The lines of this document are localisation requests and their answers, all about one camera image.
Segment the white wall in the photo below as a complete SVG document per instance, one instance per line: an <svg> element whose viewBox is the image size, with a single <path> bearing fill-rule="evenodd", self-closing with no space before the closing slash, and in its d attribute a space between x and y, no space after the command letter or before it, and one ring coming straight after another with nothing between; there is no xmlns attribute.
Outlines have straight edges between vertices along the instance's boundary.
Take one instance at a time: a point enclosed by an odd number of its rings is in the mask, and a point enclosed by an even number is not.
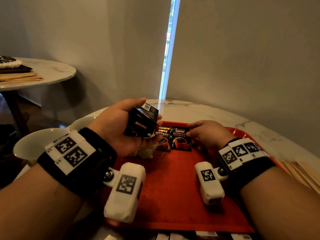
<svg viewBox="0 0 320 240"><path fill-rule="evenodd" d="M320 156L320 0L181 0L168 99L254 120Z"/></svg>
<svg viewBox="0 0 320 240"><path fill-rule="evenodd" d="M25 56L15 48L21 36L28 56L77 69L77 77L43 87L45 115L71 123L118 100L158 98L171 0L13 2L17 11L7 16L18 16L19 22L12 30L20 25L24 32L7 35L6 54Z"/></svg>

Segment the red tray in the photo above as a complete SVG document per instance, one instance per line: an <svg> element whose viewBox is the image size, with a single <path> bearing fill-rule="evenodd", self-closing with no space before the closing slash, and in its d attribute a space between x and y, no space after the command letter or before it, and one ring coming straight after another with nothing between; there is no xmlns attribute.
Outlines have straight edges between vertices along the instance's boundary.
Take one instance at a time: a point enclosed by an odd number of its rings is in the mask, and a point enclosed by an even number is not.
<svg viewBox="0 0 320 240"><path fill-rule="evenodd" d="M164 121L163 125L186 127L187 124ZM227 129L236 137L253 140L242 130ZM171 150L162 154L162 151L156 150L151 160L136 157L117 159L114 165L116 170L120 170L126 162L144 166L146 180L134 222L128 225L106 218L109 224L143 229L254 232L239 206L228 196L227 190L219 205L208 208L203 204L196 185L194 166L198 162L209 161L215 167L216 159L206 159L194 148L191 152ZM104 188L104 204L110 191L110 188Z"/></svg>

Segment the marble table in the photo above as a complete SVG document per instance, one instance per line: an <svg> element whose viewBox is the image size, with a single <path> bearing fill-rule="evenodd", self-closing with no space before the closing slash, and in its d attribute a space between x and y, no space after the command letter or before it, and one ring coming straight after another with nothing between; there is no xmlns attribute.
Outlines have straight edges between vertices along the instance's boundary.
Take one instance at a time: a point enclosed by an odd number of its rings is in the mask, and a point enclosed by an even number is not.
<svg viewBox="0 0 320 240"><path fill-rule="evenodd" d="M23 65L33 68L33 72L38 73L43 78L40 81L10 84L0 83L0 93L5 98L22 136L25 136L30 132L16 101L18 96L17 90L65 81L76 75L76 69L70 65L56 61L19 57L16 57L16 59L21 60Z"/></svg>
<svg viewBox="0 0 320 240"><path fill-rule="evenodd" d="M252 136L275 159L305 161L320 174L319 158L287 138L254 121L221 109L192 102L149 99L147 103L160 110L159 113L162 114L162 120L164 121L191 123L198 120L215 120L224 126L243 130ZM104 110L105 108L87 116L97 116ZM119 239L125 239L121 237L121 233L113 232L113 230L103 223L96 230L90 239L104 239L108 234L117 235Z"/></svg>

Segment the left hand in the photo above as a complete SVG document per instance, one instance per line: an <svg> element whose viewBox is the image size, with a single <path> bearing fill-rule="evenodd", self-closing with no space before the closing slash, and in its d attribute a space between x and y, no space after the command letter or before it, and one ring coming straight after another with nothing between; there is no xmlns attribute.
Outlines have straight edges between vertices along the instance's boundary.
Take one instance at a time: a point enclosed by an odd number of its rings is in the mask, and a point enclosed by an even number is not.
<svg viewBox="0 0 320 240"><path fill-rule="evenodd" d="M104 110L88 126L89 129L97 133L116 151L119 157L124 157L141 147L148 147L158 143L162 139L161 135L151 138L141 138L137 136L126 136L124 131L127 127L129 114L133 108L144 105L146 98L126 99L115 103ZM162 125L162 116L158 116L158 128Z"/></svg>

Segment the table leg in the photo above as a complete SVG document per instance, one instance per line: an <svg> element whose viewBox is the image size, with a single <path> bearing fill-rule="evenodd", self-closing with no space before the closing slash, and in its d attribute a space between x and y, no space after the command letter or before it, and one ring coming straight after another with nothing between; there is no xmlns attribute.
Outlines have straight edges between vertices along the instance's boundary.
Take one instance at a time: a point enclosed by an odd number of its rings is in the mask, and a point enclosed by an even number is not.
<svg viewBox="0 0 320 240"><path fill-rule="evenodd" d="M12 113L12 116L17 123L18 129L20 130L21 135L26 136L27 134L30 134L27 123L23 118L19 105L17 103L17 97L19 96L18 92L16 90L11 90L11 91L2 91L0 93L6 100L8 107Z"/></svg>

